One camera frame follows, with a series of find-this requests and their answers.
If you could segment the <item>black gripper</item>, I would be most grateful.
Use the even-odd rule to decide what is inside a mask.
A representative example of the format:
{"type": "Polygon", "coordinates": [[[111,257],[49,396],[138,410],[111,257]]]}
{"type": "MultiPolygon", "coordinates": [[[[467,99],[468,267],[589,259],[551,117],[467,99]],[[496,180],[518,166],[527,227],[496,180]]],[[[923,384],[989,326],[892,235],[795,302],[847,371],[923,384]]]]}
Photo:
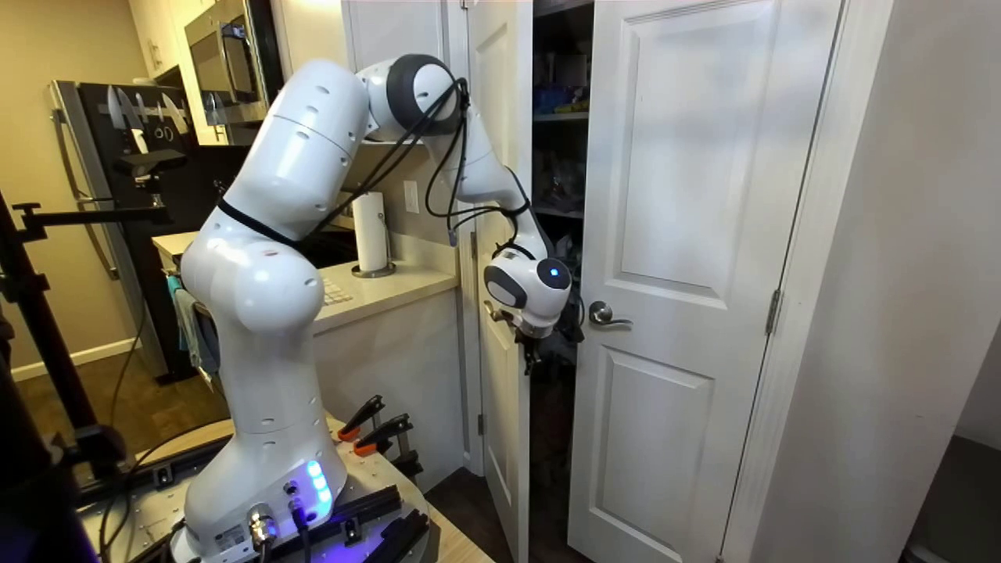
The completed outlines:
{"type": "Polygon", "coordinates": [[[534,330],[518,330],[515,346],[522,348],[525,375],[534,375],[544,360],[551,362],[572,362],[582,332],[572,322],[556,322],[551,335],[534,330]]]}

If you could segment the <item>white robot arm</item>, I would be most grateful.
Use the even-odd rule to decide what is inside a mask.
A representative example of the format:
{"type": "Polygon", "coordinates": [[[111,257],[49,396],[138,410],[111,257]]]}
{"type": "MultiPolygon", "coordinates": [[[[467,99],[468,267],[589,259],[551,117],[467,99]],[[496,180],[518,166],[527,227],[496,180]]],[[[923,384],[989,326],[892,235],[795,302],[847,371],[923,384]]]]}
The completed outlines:
{"type": "Polygon", "coordinates": [[[178,563],[252,563],[325,525],[347,484],[334,453],[314,322],[325,281],[303,241],[334,217],[334,197],[367,137],[423,137],[457,169],[467,214],[514,224],[483,269],[501,318],[522,339],[555,332],[569,269],[551,254],[514,169],[491,152],[467,85],[428,54],[351,72],[300,65],[276,94],[236,183],[181,254],[181,281],[209,314],[227,446],[195,477],[178,563]]]}

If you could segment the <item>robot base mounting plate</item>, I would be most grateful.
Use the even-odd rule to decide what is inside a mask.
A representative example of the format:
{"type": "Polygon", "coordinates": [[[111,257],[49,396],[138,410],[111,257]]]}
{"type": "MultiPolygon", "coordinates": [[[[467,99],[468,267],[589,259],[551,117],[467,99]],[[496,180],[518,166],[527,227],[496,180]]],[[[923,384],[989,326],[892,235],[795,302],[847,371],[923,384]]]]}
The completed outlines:
{"type": "Polygon", "coordinates": [[[420,511],[402,513],[394,484],[334,506],[320,525],[298,517],[289,540],[264,511],[252,511],[236,546],[215,556],[197,555],[181,531],[170,539],[170,563],[436,563],[436,556],[432,520],[420,511]]]}

